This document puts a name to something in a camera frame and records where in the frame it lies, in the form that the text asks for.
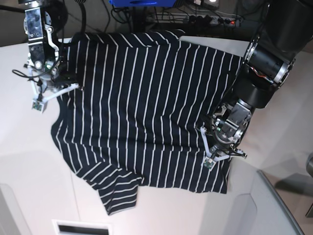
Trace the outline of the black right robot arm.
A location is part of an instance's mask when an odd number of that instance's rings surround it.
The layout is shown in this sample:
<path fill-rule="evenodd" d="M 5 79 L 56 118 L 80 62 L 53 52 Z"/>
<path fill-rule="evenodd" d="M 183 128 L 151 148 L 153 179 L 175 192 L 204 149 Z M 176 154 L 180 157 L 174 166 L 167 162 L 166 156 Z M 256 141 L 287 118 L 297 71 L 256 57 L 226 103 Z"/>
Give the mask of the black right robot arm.
<path fill-rule="evenodd" d="M 20 0 L 26 5 L 23 28 L 28 36 L 28 56 L 24 65 L 28 75 L 13 70 L 20 77 L 33 82 L 39 93 L 46 90 L 57 92 L 75 83 L 76 75 L 67 71 L 64 33 L 68 12 L 63 0 Z"/>

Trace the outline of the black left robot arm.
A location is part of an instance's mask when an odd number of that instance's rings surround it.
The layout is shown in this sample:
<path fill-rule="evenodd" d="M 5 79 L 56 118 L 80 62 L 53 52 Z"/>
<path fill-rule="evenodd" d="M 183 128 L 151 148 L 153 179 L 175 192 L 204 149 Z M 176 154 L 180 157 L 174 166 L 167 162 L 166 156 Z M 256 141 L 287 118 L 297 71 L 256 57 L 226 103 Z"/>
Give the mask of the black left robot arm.
<path fill-rule="evenodd" d="M 313 38 L 310 0 L 272 0 L 244 54 L 229 89 L 210 115 L 212 146 L 206 155 L 241 156 L 238 149 L 256 109 L 267 106 L 295 63 L 296 55 Z"/>

